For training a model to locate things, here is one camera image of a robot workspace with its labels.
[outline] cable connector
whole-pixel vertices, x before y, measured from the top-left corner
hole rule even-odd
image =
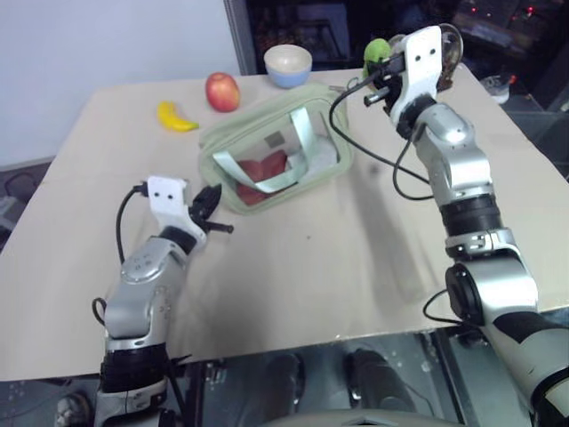
[[[132,189],[142,196],[148,197],[148,183],[146,181],[143,181],[140,185],[135,185]]]

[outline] table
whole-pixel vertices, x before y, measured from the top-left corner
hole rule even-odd
[[[344,85],[359,70],[313,73]],[[504,223],[517,237],[540,290],[540,310],[569,305],[569,186],[460,66],[442,93],[477,129],[490,158]],[[239,77],[248,109],[283,90],[266,76]],[[396,158],[404,142],[381,108],[349,100],[352,136]],[[96,92],[55,158],[0,256],[0,380],[95,373],[104,351],[91,300],[118,280],[114,221],[124,194],[150,174],[203,182],[201,131],[168,133],[156,105],[173,100],[206,129],[226,115],[205,101],[204,80],[110,87]],[[404,164],[424,173],[409,153]],[[409,193],[429,188],[406,176]],[[434,202],[397,196],[390,169],[356,153],[333,181],[253,216],[225,208],[212,218],[235,225],[212,234],[193,256],[175,308],[168,348],[193,360],[440,326],[421,315],[444,287],[443,228]],[[124,217],[125,253],[157,227],[148,201]],[[451,316],[444,297],[431,307]]]

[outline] white bowl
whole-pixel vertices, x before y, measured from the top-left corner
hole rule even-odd
[[[310,52],[294,44],[271,47],[265,52],[264,60],[268,75],[281,87],[302,85],[312,69]]]

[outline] yellow banana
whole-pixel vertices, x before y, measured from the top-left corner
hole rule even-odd
[[[160,102],[156,113],[158,115],[158,120],[166,129],[171,129],[176,132],[187,132],[199,127],[198,123],[190,122],[189,120],[178,116],[176,104],[172,101]]]

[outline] black shoe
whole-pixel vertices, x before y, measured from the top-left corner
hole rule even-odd
[[[405,383],[381,354],[356,350],[344,359],[352,407],[416,412]]]
[[[263,372],[259,387],[249,396],[239,426],[257,426],[292,415],[304,393],[302,359],[285,354],[272,359]]]

